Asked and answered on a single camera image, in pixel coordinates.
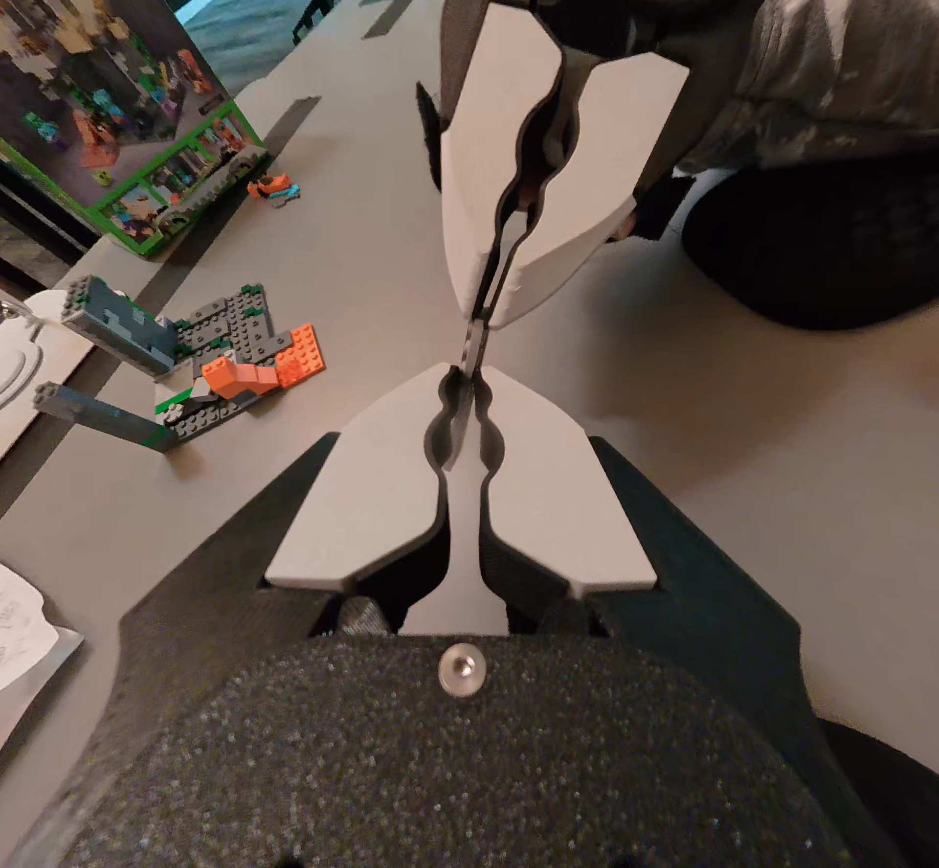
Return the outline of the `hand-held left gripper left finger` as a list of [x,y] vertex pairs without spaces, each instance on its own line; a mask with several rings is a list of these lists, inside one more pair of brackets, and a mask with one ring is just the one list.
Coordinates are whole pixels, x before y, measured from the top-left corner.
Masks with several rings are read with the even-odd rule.
[[450,365],[397,386],[342,430],[269,563],[273,586],[350,590],[427,542],[447,513]]

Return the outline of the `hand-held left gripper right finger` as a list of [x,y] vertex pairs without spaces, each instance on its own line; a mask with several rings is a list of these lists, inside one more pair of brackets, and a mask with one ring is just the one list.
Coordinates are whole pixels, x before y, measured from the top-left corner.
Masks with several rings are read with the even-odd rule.
[[502,444],[487,485],[496,542],[573,596],[652,589],[656,572],[585,430],[497,368],[481,372]]

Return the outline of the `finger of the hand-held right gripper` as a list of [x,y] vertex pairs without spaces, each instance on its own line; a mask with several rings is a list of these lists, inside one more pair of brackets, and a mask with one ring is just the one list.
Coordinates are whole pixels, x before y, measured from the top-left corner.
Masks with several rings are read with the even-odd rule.
[[473,316],[519,175],[521,134],[555,91],[560,46],[529,11],[487,6],[449,128],[441,136],[442,232],[452,288]]
[[689,68],[654,52],[591,70],[576,144],[546,182],[534,227],[508,261],[492,330],[553,296],[632,212],[640,176],[688,75]]

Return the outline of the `dark grey lego plate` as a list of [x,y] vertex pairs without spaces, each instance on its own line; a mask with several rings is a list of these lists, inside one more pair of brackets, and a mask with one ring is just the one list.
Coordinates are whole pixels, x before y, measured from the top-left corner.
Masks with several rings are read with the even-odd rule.
[[450,426],[451,453],[443,465],[447,473],[452,471],[462,450],[474,404],[476,373],[486,349],[487,337],[488,327],[485,318],[480,316],[469,323],[460,364],[455,410]]

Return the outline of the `grey orange lego build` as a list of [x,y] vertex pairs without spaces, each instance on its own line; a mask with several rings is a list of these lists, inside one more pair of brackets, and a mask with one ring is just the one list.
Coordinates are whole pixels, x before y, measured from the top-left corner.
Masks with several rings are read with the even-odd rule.
[[34,392],[35,411],[159,453],[325,369],[311,324],[275,332],[260,284],[170,320],[149,313],[99,276],[85,275],[67,288],[60,320],[66,330],[147,375],[155,387],[154,410],[144,417],[48,381]]

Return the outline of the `small orange lego figure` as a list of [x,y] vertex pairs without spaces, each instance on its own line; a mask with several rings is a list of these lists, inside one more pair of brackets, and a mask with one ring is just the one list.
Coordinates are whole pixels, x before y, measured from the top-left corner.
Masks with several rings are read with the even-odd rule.
[[290,179],[288,174],[264,174],[257,180],[246,185],[247,192],[252,198],[266,201],[273,208],[282,208],[289,202],[299,199],[300,187]]

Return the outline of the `green lego box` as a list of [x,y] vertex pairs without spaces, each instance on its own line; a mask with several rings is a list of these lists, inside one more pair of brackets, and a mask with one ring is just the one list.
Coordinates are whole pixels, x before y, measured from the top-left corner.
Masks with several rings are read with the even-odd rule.
[[1,146],[141,257],[268,157],[164,0],[1,0]]

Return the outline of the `flat white paper bag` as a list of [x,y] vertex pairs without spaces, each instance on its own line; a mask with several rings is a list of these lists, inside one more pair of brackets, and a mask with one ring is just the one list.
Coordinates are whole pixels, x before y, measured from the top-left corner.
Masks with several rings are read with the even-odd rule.
[[44,597],[29,582],[1,566],[1,689],[44,662],[58,647],[68,656],[82,634],[55,627],[44,615]]

